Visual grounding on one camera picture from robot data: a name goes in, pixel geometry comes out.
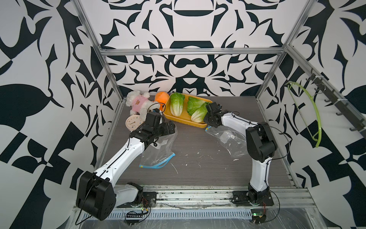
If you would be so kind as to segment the yellow plastic tray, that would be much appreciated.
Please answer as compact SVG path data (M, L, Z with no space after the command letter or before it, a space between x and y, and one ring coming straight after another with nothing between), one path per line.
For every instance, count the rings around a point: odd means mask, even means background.
M205 128L207 126L207 124L204 121L201 122L201 123L195 123L195 122L191 121L191 115L189 115L188 112L187 112L188 98L189 97L195 97L197 99L202 99L202 100L207 101L209 103L212 103L212 101L209 100L209 99L204 99L204 98L193 96L193 95L188 95L188 94L183 94L183 95L185 96L185 101L184 101L184 107L183 107L182 114L179 117L175 117L171 114L171 111L170 111L170 103L171 102L170 102L170 97L169 97L169 99L166 103L166 109L164 111L165 117L172 120L172 121L182 123L182 124L185 124L185 125L198 127L198 128Z

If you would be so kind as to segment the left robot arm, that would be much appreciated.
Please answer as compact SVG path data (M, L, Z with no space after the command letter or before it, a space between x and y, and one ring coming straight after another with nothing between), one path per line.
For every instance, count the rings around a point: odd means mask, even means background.
M85 172L79 181L76 206L102 221L115 207L143 203L143 187L128 183L116 187L118 179L129 165L150 145L157 146L160 137L175 133L173 121L165 122L162 114L149 112L144 123L129 134L122 148L94 172Z

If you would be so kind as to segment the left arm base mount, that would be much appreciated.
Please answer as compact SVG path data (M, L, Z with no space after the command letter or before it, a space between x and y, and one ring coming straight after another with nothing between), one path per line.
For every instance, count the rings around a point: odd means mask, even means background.
M134 202L116 204L116 208L153 207L156 204L157 192L142 192L138 194Z

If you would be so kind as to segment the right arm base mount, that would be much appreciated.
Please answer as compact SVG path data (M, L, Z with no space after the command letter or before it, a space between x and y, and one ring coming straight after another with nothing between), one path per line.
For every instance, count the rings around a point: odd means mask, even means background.
M233 198L231 202L236 206L273 206L274 201L268 190L257 192L255 190L249 191L233 191Z

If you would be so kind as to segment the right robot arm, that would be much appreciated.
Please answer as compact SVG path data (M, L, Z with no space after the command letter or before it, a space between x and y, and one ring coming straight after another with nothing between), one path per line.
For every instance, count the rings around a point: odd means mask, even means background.
M206 105L206 109L204 122L209 126L228 127L245 135L246 148L252 158L252 176L248 191L234 193L232 202L236 205L250 203L258 206L270 194L268 173L277 150L271 127L266 122L249 121L237 116L234 112L222 110L222 106L217 103Z

